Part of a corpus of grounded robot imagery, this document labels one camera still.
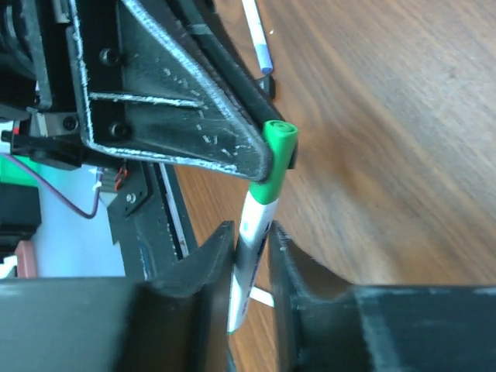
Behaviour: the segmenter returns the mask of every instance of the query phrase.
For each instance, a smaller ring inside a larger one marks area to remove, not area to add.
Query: screw
[[[110,134],[116,139],[125,138],[129,135],[129,127],[122,122],[113,122],[110,125]]]
[[[76,121],[76,119],[74,117],[67,116],[62,121],[62,126],[64,127],[65,130],[72,132],[73,130],[75,130],[78,127],[78,122]]]
[[[119,55],[119,52],[115,49],[112,48],[104,48],[100,51],[100,61],[105,65],[105,66],[115,66],[116,64],[119,63],[121,59],[121,56]]]
[[[128,194],[128,195],[126,195],[126,201],[128,203],[133,204],[136,201],[136,194]]]

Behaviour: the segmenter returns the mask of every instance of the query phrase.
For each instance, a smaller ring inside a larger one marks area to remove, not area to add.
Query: wooden table
[[[259,77],[241,0],[216,5]],[[496,282],[494,2],[258,5],[275,102],[301,129],[277,218],[303,250],[361,284]],[[178,173],[200,241],[239,218],[246,182]],[[239,370],[276,370],[272,327],[252,301],[230,340]]]

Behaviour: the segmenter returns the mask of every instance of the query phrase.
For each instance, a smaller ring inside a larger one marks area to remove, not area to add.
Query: green object
[[[289,122],[270,120],[265,122],[262,136],[274,152],[272,171],[267,181],[250,183],[250,193],[257,202],[268,205],[281,193],[284,175],[295,150],[298,128]]]
[[[17,157],[17,159],[21,160],[35,172],[39,172],[40,165],[31,161],[28,157]],[[38,186],[38,183],[31,175],[27,174],[24,170],[4,157],[0,157],[0,182],[6,184],[21,184],[24,186]]]

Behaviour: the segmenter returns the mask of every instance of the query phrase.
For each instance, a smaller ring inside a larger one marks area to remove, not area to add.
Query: pen
[[[236,331],[245,319],[284,175],[296,146],[298,128],[288,122],[272,120],[263,126],[262,135],[274,153],[274,160],[268,180],[252,182],[243,205],[229,299],[229,333]]]
[[[272,72],[273,66],[272,60],[270,59],[267,40],[264,35],[264,28],[262,27],[262,21],[260,21],[260,15],[255,1],[256,0],[243,0],[243,8],[260,70],[262,71],[262,74],[267,75]]]

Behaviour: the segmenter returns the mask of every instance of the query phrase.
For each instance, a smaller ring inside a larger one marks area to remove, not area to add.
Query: pink object
[[[37,277],[38,267],[34,246],[29,240],[21,240],[15,248],[17,256],[17,277]]]

